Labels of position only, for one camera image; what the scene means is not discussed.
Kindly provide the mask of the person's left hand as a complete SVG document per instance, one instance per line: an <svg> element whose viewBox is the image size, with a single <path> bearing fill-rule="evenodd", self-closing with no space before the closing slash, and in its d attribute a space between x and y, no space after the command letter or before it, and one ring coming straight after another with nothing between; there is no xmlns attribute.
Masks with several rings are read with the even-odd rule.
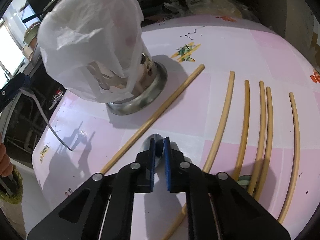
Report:
<svg viewBox="0 0 320 240"><path fill-rule="evenodd" d="M1 177L9 176L13 171L13 165L6 152L6 147L0 139L0 175Z"/></svg>

